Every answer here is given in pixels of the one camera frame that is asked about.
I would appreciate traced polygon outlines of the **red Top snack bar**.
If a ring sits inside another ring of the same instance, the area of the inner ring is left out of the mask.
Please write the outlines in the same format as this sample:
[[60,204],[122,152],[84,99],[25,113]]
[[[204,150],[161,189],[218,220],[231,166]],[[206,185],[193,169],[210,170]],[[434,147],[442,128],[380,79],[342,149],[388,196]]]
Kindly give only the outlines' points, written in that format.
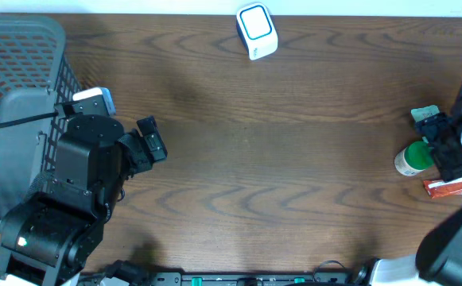
[[423,184],[431,199],[462,195],[462,177],[448,182],[444,182],[443,180],[424,180]]

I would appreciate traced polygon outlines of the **light blue wipes pack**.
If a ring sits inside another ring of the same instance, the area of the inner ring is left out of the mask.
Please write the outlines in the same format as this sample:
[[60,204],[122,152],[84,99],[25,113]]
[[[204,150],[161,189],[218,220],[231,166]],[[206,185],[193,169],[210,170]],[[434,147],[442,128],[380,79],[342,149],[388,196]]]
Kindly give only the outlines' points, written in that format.
[[436,139],[441,121],[445,119],[444,115],[436,105],[430,105],[420,108],[414,108],[410,111],[414,120],[413,127],[421,139],[427,145],[431,145]]

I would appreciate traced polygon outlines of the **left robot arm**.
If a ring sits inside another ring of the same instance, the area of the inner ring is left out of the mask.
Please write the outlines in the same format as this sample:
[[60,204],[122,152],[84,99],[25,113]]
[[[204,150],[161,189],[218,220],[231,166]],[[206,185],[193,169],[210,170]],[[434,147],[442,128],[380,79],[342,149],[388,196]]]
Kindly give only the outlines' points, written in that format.
[[123,184],[167,157],[152,116],[130,132],[95,100],[56,104],[68,122],[55,167],[38,174],[0,225],[0,285],[74,284],[103,240]]

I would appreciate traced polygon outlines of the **green lid jar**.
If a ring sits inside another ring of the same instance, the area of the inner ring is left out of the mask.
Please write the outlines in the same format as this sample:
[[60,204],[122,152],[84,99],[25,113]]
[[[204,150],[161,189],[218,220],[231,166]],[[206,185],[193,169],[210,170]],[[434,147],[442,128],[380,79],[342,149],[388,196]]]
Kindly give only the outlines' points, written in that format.
[[416,176],[434,166],[429,145],[424,141],[415,141],[405,147],[394,158],[394,166],[403,176]]

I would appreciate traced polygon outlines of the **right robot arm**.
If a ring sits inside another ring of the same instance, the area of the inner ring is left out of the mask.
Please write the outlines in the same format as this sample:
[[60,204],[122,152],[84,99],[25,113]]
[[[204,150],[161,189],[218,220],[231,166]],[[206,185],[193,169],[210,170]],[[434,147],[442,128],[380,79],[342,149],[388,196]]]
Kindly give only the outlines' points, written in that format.
[[[433,115],[415,128],[427,139],[441,178],[462,177],[462,84],[450,114]],[[462,206],[423,238],[414,255],[377,259],[355,280],[359,285],[462,286]]]

